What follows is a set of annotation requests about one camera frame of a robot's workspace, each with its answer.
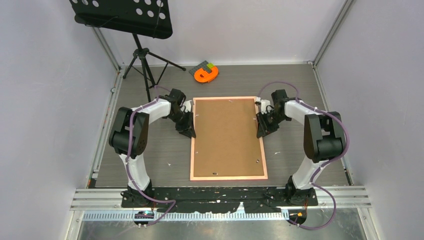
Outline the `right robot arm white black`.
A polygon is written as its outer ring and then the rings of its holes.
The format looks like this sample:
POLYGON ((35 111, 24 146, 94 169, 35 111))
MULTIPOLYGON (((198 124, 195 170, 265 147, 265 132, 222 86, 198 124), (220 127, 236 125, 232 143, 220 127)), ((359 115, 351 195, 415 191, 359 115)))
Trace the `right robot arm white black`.
POLYGON ((311 107, 297 97, 288 97, 284 89, 274 91, 271 98, 271 101, 255 98, 258 107, 256 136, 263 138, 276 132, 283 121, 295 120, 303 126, 305 157, 283 191, 287 204, 299 205, 312 198, 317 177, 345 152, 345 129, 338 112, 311 107))

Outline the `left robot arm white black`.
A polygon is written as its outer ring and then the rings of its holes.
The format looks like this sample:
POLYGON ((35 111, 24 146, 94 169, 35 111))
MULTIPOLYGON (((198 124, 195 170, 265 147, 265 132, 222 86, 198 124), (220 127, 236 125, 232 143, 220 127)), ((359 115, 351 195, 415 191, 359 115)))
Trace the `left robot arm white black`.
POLYGON ((150 124, 159 119, 175 123, 175 130, 188 138, 195 138, 192 104, 179 89, 159 95, 152 101, 138 107, 121 107, 116 115, 108 143, 122 160, 128 179, 127 194, 141 207, 148 207, 153 201, 151 179, 147 174, 144 151, 148 143, 150 124))

